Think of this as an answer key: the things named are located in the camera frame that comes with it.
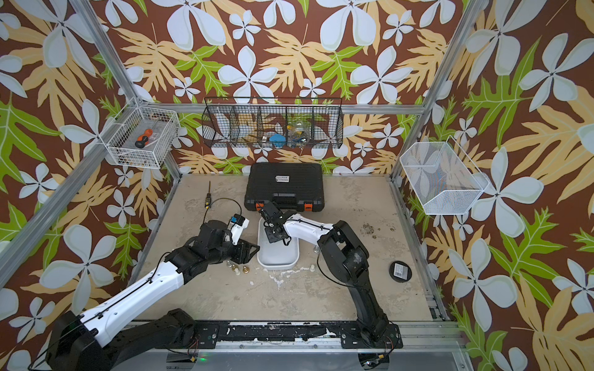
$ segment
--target wire basket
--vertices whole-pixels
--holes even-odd
[[[202,115],[209,147],[328,148],[341,146],[341,104],[207,104]]]
[[[400,156],[410,185],[427,215],[462,215],[483,194],[489,180],[455,141],[417,142]],[[465,162],[476,168],[471,174]]]
[[[137,106],[123,115],[119,129],[105,144],[118,165],[160,169],[171,143],[178,136],[179,118],[175,111]],[[144,148],[135,146],[146,129],[153,135]]]

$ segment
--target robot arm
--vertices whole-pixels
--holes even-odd
[[[281,212],[271,202],[260,214],[272,242],[299,238],[320,247],[328,269],[349,287],[355,302],[361,337],[369,347],[383,346],[388,317],[377,303],[369,280],[369,252],[345,221],[324,224],[304,218],[294,211]]]
[[[173,250],[150,273],[119,294],[78,316],[67,312],[54,322],[46,361],[53,370],[110,370],[118,363],[155,347],[185,347],[194,336],[194,320],[175,309],[156,321],[123,328],[163,296],[180,288],[209,264],[230,259],[246,264],[260,250],[240,239],[248,220],[233,226],[211,220],[197,237]]]

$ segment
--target stain on floor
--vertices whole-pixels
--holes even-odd
[[[363,229],[361,229],[361,233],[374,234],[374,232],[375,232],[375,229],[372,226],[370,226],[367,223],[363,224]]]

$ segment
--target concrete floor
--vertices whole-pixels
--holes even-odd
[[[247,176],[184,175],[156,240],[141,269],[140,277],[151,271],[159,257],[198,234],[204,215],[204,197],[211,182],[213,200],[229,197],[244,203]],[[392,321],[430,321],[425,290],[396,214],[396,205],[384,177],[324,177],[326,206],[322,212],[303,215],[325,223],[344,220],[369,250],[369,270],[378,303]],[[237,213],[234,202],[221,200],[208,212],[208,219],[227,222]],[[257,243],[255,211],[244,210],[250,220],[242,238]],[[180,289],[168,294],[143,312],[138,319],[157,319],[175,308],[195,319],[220,320],[314,320],[356,319],[355,305],[345,287],[324,278],[314,264],[313,245],[300,241],[299,261],[291,271],[264,271],[256,257],[247,274],[235,275],[226,264],[209,265]],[[393,281],[390,262],[400,260],[412,269],[406,283]],[[330,275],[323,258],[320,266]]]

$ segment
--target screwdriver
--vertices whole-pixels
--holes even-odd
[[[142,134],[140,137],[138,137],[138,140],[136,141],[136,143],[134,143],[134,145],[137,148],[144,148],[145,145],[147,145],[149,142],[149,137],[153,135],[153,130],[152,129],[146,129],[144,131],[144,134]]]
[[[210,208],[210,201],[211,201],[211,196],[210,196],[210,181],[208,182],[208,193],[206,194],[206,199],[204,200],[204,208],[208,209]]]

